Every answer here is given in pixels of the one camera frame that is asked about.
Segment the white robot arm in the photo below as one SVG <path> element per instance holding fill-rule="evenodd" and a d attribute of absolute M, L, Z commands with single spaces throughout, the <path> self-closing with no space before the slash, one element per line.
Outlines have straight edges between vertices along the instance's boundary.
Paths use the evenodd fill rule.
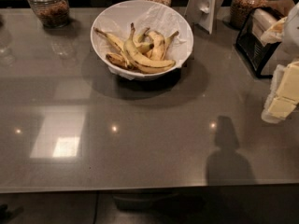
<path fill-rule="evenodd" d="M 279 123 L 299 104 L 299 3 L 287 17 L 268 28 L 261 40 L 265 43 L 281 42 L 283 49 L 293 57 L 287 66 L 279 64 L 274 71 L 261 114 L 263 121 Z"/>

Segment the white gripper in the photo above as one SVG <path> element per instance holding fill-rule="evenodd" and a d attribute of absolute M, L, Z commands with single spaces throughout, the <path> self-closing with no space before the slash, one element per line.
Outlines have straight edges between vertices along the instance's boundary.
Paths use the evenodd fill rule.
<path fill-rule="evenodd" d="M 273 124 L 280 123 L 291 114 L 298 103 L 299 62 L 289 63 L 286 68 L 278 64 L 272 76 L 270 93 L 263 106 L 262 120 Z"/>

